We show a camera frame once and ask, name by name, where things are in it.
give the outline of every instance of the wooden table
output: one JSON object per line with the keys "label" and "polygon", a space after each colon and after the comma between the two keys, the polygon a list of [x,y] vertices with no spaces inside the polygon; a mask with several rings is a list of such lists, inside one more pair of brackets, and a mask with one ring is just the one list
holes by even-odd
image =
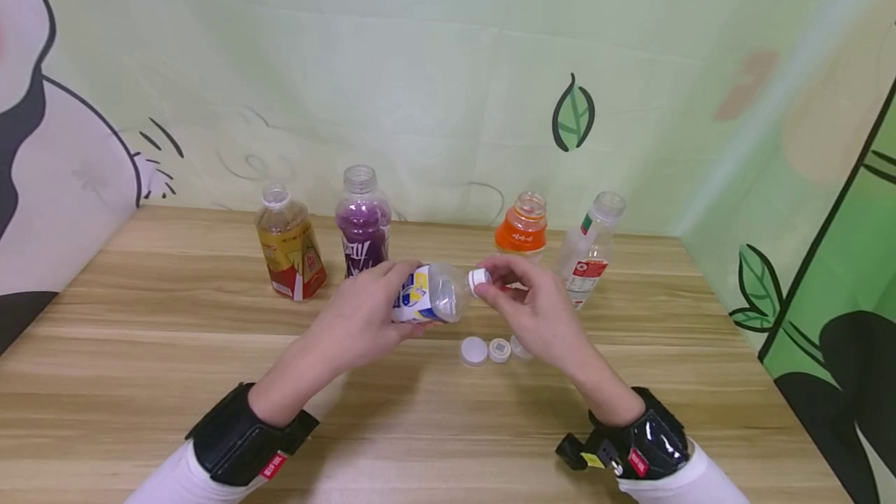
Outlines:
{"label": "wooden table", "polygon": [[[138,211],[0,356],[0,502],[122,502],[324,307],[344,266],[332,220],[314,226],[331,285],[293,303],[271,290],[252,215]],[[472,267],[492,233],[397,223],[390,248]],[[678,240],[620,237],[580,316],[752,502],[849,501]],[[467,368],[470,334],[509,329],[478,303],[320,393],[313,438],[247,502],[630,502],[608,474],[554,456],[567,432],[589,431],[568,382],[515,358]]]}

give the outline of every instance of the yellow tag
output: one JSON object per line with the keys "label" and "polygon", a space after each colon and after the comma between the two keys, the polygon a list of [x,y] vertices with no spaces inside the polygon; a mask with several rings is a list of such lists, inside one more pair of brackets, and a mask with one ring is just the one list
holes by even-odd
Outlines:
{"label": "yellow tag", "polygon": [[588,463],[588,467],[606,469],[606,467],[604,467],[604,464],[600,462],[600,459],[597,459],[597,456],[595,456],[594,453],[581,453],[580,455],[585,458],[585,463]]}

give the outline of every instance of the plastic bottle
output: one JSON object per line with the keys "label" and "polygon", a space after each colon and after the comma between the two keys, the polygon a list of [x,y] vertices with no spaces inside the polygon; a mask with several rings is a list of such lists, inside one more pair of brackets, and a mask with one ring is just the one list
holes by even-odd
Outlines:
{"label": "plastic bottle", "polygon": [[484,268],[464,273],[447,263],[424,264],[401,287],[393,304],[393,321],[454,323],[476,298],[474,287],[491,281]]}
{"label": "plastic bottle", "polygon": [[308,220],[308,208],[291,198],[282,184],[266,186],[261,200],[264,205],[255,214],[255,228],[271,286],[295,300],[314,296],[327,281],[327,271]]}
{"label": "plastic bottle", "polygon": [[389,258],[391,207],[376,183],[370,166],[350,166],[336,204],[336,226],[342,231],[345,275],[359,275]]}
{"label": "plastic bottle", "polygon": [[566,283],[572,307],[582,308],[600,280],[613,249],[613,229],[625,213],[625,199],[613,191],[597,195],[582,226],[566,233],[555,272]]}
{"label": "plastic bottle", "polygon": [[501,253],[532,257],[538,261],[547,244],[548,203],[534,191],[520,193],[495,230],[495,246]]}

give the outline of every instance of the black wrist brace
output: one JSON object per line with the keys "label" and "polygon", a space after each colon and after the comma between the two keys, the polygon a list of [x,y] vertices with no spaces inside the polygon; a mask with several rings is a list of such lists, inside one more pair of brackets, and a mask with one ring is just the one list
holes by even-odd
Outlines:
{"label": "black wrist brace", "polygon": [[588,467],[611,469],[621,479],[655,481],[688,463],[684,426],[646,387],[633,387],[646,410],[623,428],[602,424],[589,411],[594,430],[585,443],[567,434],[556,453],[574,471]]}
{"label": "black wrist brace", "polygon": [[223,485],[248,486],[258,475],[271,479],[319,423],[301,411],[285,428],[269,426],[249,406],[253,385],[236,386],[187,434],[199,464]]}

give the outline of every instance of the black and white panda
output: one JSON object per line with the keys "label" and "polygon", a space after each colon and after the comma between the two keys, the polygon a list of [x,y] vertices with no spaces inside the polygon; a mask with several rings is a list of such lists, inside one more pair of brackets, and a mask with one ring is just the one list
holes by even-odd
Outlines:
{"label": "black and white panda", "polygon": [[0,352],[129,219],[151,168],[43,72],[48,0],[0,0]]}

